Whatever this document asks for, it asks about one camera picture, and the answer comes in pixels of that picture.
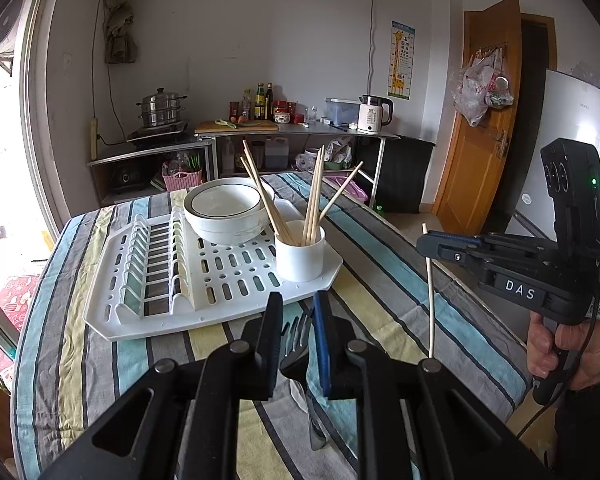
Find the person's right hand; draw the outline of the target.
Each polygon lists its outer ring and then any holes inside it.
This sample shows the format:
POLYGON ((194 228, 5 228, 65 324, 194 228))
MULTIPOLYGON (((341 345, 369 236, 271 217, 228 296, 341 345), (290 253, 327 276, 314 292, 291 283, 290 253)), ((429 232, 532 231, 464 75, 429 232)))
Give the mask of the person's right hand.
POLYGON ((551 332, 544 325, 544 318, 530 313, 527 336, 527 366, 535 377, 547 378, 558 367, 558 350, 583 351, 580 364, 570 382, 570 389, 577 391, 600 384, 600 321, 595 322, 588 337, 590 322, 580 325, 558 325, 551 332))

